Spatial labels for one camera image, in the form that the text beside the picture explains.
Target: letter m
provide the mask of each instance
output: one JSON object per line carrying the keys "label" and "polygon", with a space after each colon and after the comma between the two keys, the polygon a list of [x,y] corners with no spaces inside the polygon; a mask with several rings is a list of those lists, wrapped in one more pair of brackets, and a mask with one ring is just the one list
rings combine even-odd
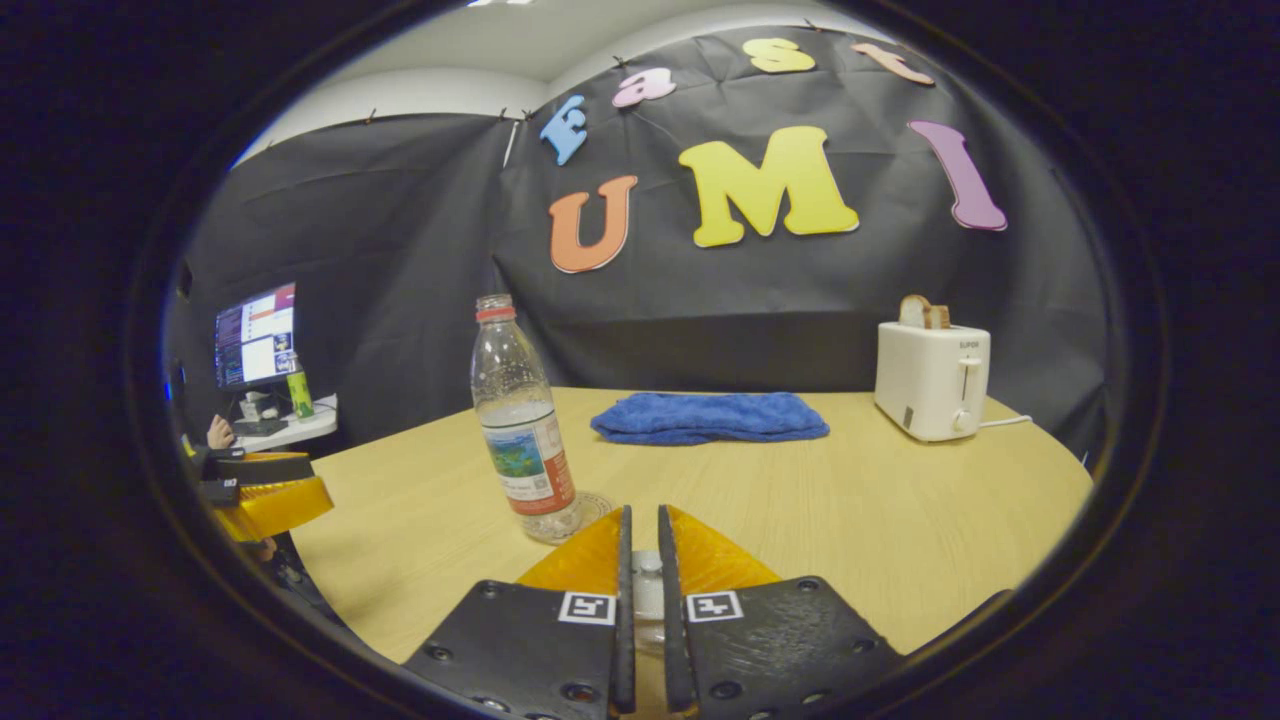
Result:
{"label": "letter m", "polygon": [[858,213],[845,205],[822,150],[822,128],[796,126],[769,136],[764,161],[756,168],[726,142],[704,142],[680,154],[680,164],[694,172],[703,224],[694,231],[699,247],[742,240],[742,223],[730,217],[730,200],[760,236],[778,222],[782,193],[791,211],[782,220],[795,234],[847,232],[858,227]]}

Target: toaster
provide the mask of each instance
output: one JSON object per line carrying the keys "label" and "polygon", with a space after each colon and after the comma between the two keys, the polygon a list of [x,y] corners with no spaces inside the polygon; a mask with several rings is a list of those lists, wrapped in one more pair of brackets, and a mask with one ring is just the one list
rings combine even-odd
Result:
{"label": "toaster", "polygon": [[991,333],[881,323],[876,405],[924,442],[972,436],[982,423],[991,372]]}

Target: blue towel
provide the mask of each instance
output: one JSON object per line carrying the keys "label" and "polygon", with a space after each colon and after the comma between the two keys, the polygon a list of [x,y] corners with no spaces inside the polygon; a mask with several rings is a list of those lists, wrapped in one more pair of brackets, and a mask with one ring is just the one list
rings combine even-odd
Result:
{"label": "blue towel", "polygon": [[637,392],[600,413],[591,427],[631,445],[700,445],[716,439],[778,442],[831,432],[822,415],[790,392],[666,395]]}

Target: computer monitor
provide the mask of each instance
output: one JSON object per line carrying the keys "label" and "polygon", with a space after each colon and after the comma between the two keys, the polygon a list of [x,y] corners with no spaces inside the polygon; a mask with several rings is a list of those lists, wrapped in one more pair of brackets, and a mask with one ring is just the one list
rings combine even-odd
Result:
{"label": "computer monitor", "polygon": [[298,370],[289,283],[238,302],[214,320],[214,374],[219,389],[237,391]]}

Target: desk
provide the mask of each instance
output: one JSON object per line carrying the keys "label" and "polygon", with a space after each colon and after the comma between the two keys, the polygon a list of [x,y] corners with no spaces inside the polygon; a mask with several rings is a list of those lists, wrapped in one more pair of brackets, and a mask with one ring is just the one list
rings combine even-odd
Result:
{"label": "desk", "polygon": [[315,416],[306,423],[298,420],[297,413],[289,413],[282,420],[289,427],[266,437],[237,437],[232,447],[243,447],[244,452],[261,452],[284,447],[292,442],[302,442],[314,437],[326,436],[338,429],[338,393],[321,397],[311,404]]}
{"label": "desk", "polygon": [[[554,391],[576,486],[632,506],[636,550],[658,547],[657,507],[672,503],[783,578],[824,577],[904,653],[1027,578],[1092,488],[1034,424],[923,445],[872,393],[801,395],[831,425],[813,441],[605,442],[588,423],[627,395]],[[988,398],[986,420],[1015,415]],[[334,610],[396,662],[475,582],[512,582],[552,550],[521,533],[470,410],[314,465],[335,506],[294,542]],[[636,717],[666,717],[660,661],[639,656],[637,683]]]}

